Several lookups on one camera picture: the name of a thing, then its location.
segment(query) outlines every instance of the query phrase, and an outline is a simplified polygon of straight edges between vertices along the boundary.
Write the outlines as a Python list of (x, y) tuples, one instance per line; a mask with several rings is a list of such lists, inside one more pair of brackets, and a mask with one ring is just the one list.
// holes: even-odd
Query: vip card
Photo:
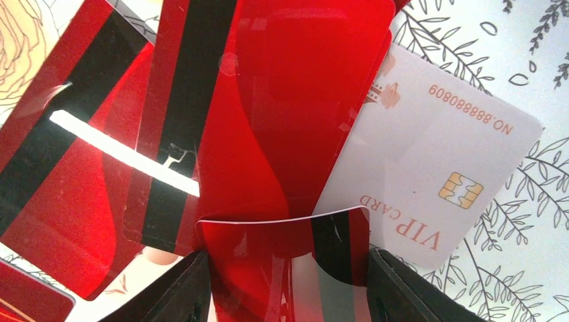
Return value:
[(437, 268), (541, 132), (534, 117), (392, 46), (314, 214), (364, 205), (372, 244)]

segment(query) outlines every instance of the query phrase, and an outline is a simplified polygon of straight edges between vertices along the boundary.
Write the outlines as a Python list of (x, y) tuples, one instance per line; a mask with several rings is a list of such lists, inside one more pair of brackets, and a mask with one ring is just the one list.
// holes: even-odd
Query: translucent red card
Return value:
[(312, 214), (389, 46), (391, 0), (164, 2), (125, 234), (185, 255), (199, 219)]
[(16, 267), (0, 261), (0, 321), (65, 321), (73, 299)]
[(133, 148), (152, 50), (106, 1), (86, 0), (0, 130), (0, 242), (86, 299), (142, 247), (121, 228), (131, 168), (66, 127)]
[(370, 321), (367, 209), (197, 230), (219, 322)]

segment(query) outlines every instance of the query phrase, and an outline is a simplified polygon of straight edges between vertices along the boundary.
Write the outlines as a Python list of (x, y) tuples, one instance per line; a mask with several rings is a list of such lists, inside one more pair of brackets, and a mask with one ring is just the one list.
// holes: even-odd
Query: magnetic stripe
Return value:
[[(191, 0), (156, 161), (192, 177), (237, 0)], [(152, 179), (142, 243), (173, 252), (188, 194)]]
[(324, 321), (355, 322), (349, 211), (311, 222)]

